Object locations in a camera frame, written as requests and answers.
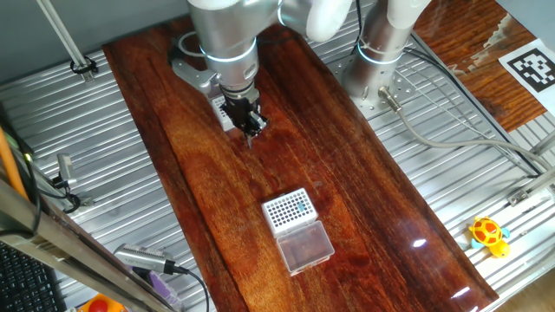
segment metal rack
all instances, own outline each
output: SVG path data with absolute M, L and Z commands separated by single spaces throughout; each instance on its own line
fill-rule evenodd
M 363 2 L 362 10 L 371 4 Z M 344 67 L 349 62 L 357 31 L 353 6 L 332 40 L 309 45 L 339 75 L 338 65 Z M 434 56 L 417 36 L 411 44 Z M 74 191 L 92 196 L 95 205 L 70 217 L 108 252 L 122 243 L 141 244 L 173 253 L 180 265 L 197 273 L 106 58 L 101 51 L 89 57 L 99 69 L 94 82 L 82 83 L 81 77 L 64 64 L 0 86 L 0 101 L 16 130 L 36 150 L 41 171 L 54 176 L 56 153 L 71 154 L 80 177 Z M 476 99 L 467 97 L 443 73 L 413 56 L 402 57 L 395 81 L 397 96 L 411 123 L 430 139 L 478 139 L 482 137 L 478 131 L 488 138 L 532 148 L 545 137 L 555 137 L 548 135 L 555 131 L 555 119 L 549 114 L 531 122 L 526 126 L 529 129 L 523 127 L 509 135 Z M 537 192 L 516 205 L 508 200 L 534 181 L 531 175 L 535 169 L 525 159 L 492 146 L 423 146 L 386 104 L 373 107 L 369 124 L 479 273 L 499 293 L 500 299 L 490 309 L 555 265 L 555 202 L 550 192 Z M 536 150 L 552 147 L 545 141 L 540 146 Z M 542 156 L 555 166 L 555 154 L 550 151 Z M 496 259 L 487 250 L 470 248 L 467 227 L 478 215 L 488 215 L 512 231 L 510 257 Z M 95 294 L 73 278 L 62 273 L 58 277 L 68 306 Z M 204 294 L 196 281 L 176 276 L 166 281 L 178 290 L 187 309 L 203 310 Z

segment black keyboard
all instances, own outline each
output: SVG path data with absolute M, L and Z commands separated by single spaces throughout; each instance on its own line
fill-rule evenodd
M 55 281 L 51 268 L 0 243 L 0 311 L 65 311 Z

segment yellow toy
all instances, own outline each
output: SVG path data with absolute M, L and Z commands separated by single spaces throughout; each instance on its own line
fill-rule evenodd
M 507 257 L 511 247 L 505 241 L 503 236 L 509 238 L 511 232 L 507 228 L 500 228 L 489 217 L 475 217 L 474 225 L 468 228 L 474 238 L 471 241 L 473 248 L 489 247 L 489 250 L 496 257 Z

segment glossy wood surface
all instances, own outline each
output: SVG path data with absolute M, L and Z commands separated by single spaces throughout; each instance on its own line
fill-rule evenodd
M 498 61 L 536 38 L 495 0 L 433 0 L 415 30 L 507 132 L 545 112 Z
M 219 311 L 469 311 L 497 298 L 304 40 L 259 47 L 270 124 L 250 150 L 167 65 L 188 26 L 104 51 Z M 336 252 L 291 277 L 261 204 L 300 187 Z

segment clear plastic box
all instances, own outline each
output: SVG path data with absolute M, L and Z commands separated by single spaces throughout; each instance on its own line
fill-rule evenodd
M 277 246 L 291 276 L 330 259 L 335 253 L 320 221 L 278 237 Z

